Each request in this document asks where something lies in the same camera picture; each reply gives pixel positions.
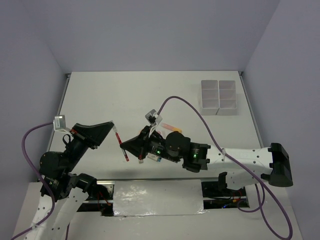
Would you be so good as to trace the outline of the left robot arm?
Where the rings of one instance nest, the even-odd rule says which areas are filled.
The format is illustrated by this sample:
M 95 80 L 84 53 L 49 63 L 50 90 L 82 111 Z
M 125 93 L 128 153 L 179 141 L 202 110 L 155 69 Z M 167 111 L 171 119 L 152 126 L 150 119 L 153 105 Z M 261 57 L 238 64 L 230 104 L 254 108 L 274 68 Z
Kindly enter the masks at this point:
M 23 237 L 25 240 L 60 240 L 69 233 L 70 222 L 83 202 L 88 199 L 109 200 L 110 193 L 95 177 L 72 170 L 88 149 L 97 149 L 115 126 L 112 121 L 95 125 L 75 124 L 66 127 L 63 115 L 54 117 L 50 123 L 54 131 L 64 133 L 63 152 L 47 151 L 39 160 L 39 168 L 30 160 L 26 151 L 27 136 L 35 127 L 28 130 L 21 142 L 22 153 L 29 166 L 42 183 L 37 210 L 26 230 L 12 239 Z

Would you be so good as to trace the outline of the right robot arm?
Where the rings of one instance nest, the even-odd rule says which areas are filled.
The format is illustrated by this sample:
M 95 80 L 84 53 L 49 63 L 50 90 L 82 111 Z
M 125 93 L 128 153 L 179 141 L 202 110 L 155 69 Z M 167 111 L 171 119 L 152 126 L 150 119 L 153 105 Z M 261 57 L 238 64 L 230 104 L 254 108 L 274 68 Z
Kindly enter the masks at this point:
M 150 129 L 145 126 L 139 135 L 122 142 L 120 148 L 139 160 L 154 155 L 174 163 L 182 162 L 182 167 L 192 173 L 215 173 L 217 190 L 223 196 L 261 182 L 280 188 L 293 186 L 289 154 L 280 143 L 260 149 L 218 149 L 192 142 L 178 131 L 162 137 Z

